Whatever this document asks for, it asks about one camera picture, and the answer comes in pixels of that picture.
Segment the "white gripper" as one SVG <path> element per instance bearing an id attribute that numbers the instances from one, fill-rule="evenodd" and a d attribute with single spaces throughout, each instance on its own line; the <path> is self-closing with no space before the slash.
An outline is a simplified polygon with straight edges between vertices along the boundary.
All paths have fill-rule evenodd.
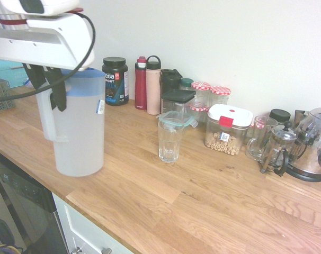
<path id="1" fill-rule="evenodd" d="M 0 28 L 0 59 L 23 63 L 25 72 L 35 89 L 63 77 L 60 70 L 75 69 L 89 53 L 80 67 L 83 71 L 95 59 L 90 30 L 85 20 L 77 14 L 62 13 L 57 16 L 27 20 L 24 30 Z M 65 82 L 52 88 L 51 108 L 66 109 Z"/>

